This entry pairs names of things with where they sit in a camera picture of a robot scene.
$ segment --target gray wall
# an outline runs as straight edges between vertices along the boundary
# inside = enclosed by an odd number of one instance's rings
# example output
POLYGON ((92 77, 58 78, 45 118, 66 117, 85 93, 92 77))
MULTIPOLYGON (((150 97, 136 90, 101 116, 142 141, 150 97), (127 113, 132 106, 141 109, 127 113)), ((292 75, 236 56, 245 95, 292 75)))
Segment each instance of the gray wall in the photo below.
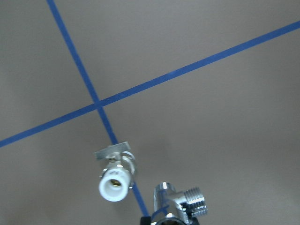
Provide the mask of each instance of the gray wall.
MULTIPOLYGON (((58 0, 100 98, 300 19, 298 0, 58 0)), ((46 1, 1 1, 0 140, 92 103, 46 1)), ((199 186, 202 225, 300 224, 300 30, 105 107, 137 184, 199 186)), ((0 149, 0 225, 138 224, 98 193, 96 111, 0 149)))

